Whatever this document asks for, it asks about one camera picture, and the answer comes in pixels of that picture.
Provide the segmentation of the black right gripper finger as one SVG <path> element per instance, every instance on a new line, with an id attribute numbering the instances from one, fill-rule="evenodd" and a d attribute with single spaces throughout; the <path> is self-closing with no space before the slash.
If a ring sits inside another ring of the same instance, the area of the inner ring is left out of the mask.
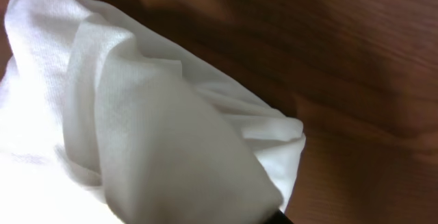
<path id="1" fill-rule="evenodd" d="M 271 217 L 267 218 L 263 224 L 294 224 L 282 211 L 276 211 Z"/>

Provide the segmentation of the white t-shirt pixel print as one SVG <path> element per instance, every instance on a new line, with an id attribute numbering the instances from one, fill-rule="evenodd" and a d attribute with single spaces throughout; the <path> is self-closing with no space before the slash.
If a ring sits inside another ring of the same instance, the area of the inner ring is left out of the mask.
<path id="1" fill-rule="evenodd" d="M 263 223 L 303 124 L 114 6 L 10 0 L 2 223 Z"/>

